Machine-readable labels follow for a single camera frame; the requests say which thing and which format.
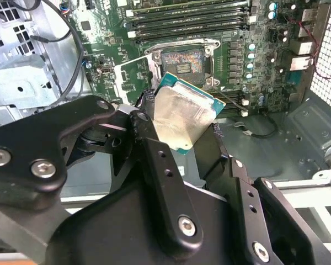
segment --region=motherboard chip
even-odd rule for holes
[[[90,23],[88,21],[82,21],[81,22],[81,28],[83,30],[91,30]]]
[[[205,83],[205,52],[203,49],[171,51],[161,54],[163,74],[170,72],[195,86]]]

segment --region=ram slot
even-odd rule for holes
[[[230,22],[212,23],[207,25],[189,26],[184,28],[167,29],[152,31],[147,33],[130,31],[128,36],[136,38],[138,41],[168,38],[172,36],[189,36],[194,34],[205,34],[211,32],[221,32],[240,29],[243,25],[243,19],[236,19]]]
[[[246,13],[241,9],[235,9],[232,11],[221,11],[220,13],[210,13],[210,14],[194,14],[191,16],[184,16],[178,19],[167,19],[159,22],[145,22],[145,23],[133,23],[128,26],[133,29],[143,29],[143,28],[173,28],[173,27],[183,27],[188,25],[194,25],[199,23],[210,23],[217,22],[224,19],[229,19],[231,17],[245,16]]]
[[[204,27],[204,28],[206,28],[208,26],[208,28],[212,28],[212,27],[216,27],[216,25],[220,24],[220,23],[221,23],[221,26],[231,25],[233,21],[239,22],[240,19],[241,18],[238,16],[230,17],[230,18],[224,17],[223,19],[218,19],[218,18],[216,19],[216,18],[213,18],[213,16],[212,16],[212,18],[207,17],[207,19],[195,20],[192,22],[180,22],[180,23],[174,23],[174,24],[168,24],[168,25],[162,24],[162,25],[157,25],[157,26],[152,26],[152,27],[147,27],[147,28],[141,28],[139,30],[139,32],[141,34],[143,34],[143,33],[153,32],[153,31],[172,30],[172,29],[177,30],[179,28],[187,28],[187,27],[195,27],[195,26],[200,26],[200,27]]]
[[[182,9],[179,10],[170,9],[170,10],[159,11],[154,13],[145,13],[145,14],[138,14],[139,10],[133,10],[134,16],[132,18],[133,20],[149,19],[150,21],[154,21],[154,20],[169,19],[173,17],[182,17],[185,14],[205,12],[208,10],[212,12],[216,12],[216,10],[218,9],[247,7],[247,6],[248,6],[248,1],[234,1],[229,3],[208,4],[199,7],[183,7]]]

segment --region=mounting hole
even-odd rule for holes
[[[172,177],[172,176],[173,176],[173,172],[170,171],[169,169],[166,169],[166,170],[164,171],[164,174],[165,174],[167,177]]]
[[[148,120],[148,117],[142,112],[138,112],[137,116],[142,120]]]
[[[253,212],[253,213],[257,213],[258,211],[256,210],[256,208],[252,205],[249,206],[250,210]]]
[[[121,140],[119,138],[114,138],[113,141],[111,142],[112,147],[117,147],[121,144]]]
[[[160,157],[166,157],[166,155],[163,151],[159,151],[158,154],[159,154]]]

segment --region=electronic component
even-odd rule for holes
[[[273,56],[267,56],[267,57],[266,57],[266,60],[267,60],[267,62],[269,62],[269,63],[274,63],[274,62],[276,61],[275,57],[273,57]]]
[[[86,5],[87,10],[92,10],[95,8],[93,0],[84,0],[84,4]]]
[[[268,17],[269,19],[274,19],[274,18],[276,17],[276,13],[273,12],[273,11],[271,11],[271,12],[268,13],[267,17]]]
[[[318,14],[317,8],[304,9],[302,13],[301,21],[302,22],[312,21],[316,19],[317,14]]]
[[[298,71],[308,69],[310,66],[310,56],[295,56],[286,54],[284,64],[289,71]]]
[[[285,7],[290,10],[295,10],[297,8],[297,5],[295,5],[293,3],[288,3],[288,4],[285,4]]]
[[[299,41],[299,40],[291,40],[289,42],[289,49],[294,52],[296,55],[305,55],[310,54],[313,50],[313,42],[312,41]]]
[[[245,110],[241,110],[241,116],[242,117],[247,117],[248,116],[248,112],[246,112]]]
[[[82,21],[81,22],[81,28],[82,30],[91,30],[89,21]]]
[[[163,72],[202,87],[205,83],[205,51],[192,49],[161,54]]]
[[[249,100],[242,98],[242,105],[243,106],[248,106],[249,104],[250,104]]]

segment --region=black capacitor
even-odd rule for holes
[[[286,43],[288,41],[288,38],[285,35],[279,34],[278,35],[278,39],[282,42],[282,43]]]

